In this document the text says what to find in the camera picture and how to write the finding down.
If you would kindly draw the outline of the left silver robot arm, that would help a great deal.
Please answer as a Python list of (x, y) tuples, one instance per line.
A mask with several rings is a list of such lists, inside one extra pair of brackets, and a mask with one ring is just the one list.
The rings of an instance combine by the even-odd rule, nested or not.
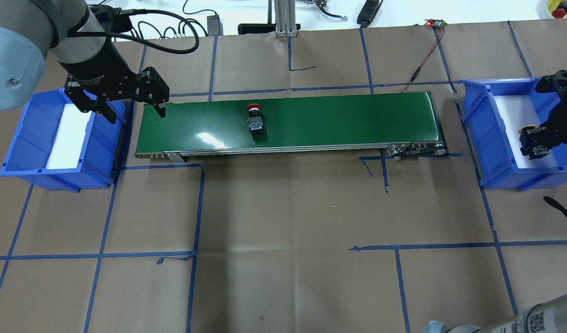
[(48, 54), (68, 72), (63, 91), (81, 112), (113, 124), (108, 103), (131, 99), (166, 116), (163, 78), (152, 67), (133, 72), (83, 0), (0, 0), (0, 111), (29, 101)]

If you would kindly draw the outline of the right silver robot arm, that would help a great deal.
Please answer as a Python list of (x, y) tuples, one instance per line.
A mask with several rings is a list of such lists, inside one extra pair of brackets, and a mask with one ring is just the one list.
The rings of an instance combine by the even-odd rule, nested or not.
[[(485, 190), (567, 183), (567, 70), (543, 77), (461, 79), (463, 123)], [(567, 294), (480, 327), (430, 321), (422, 333), (567, 333)]]

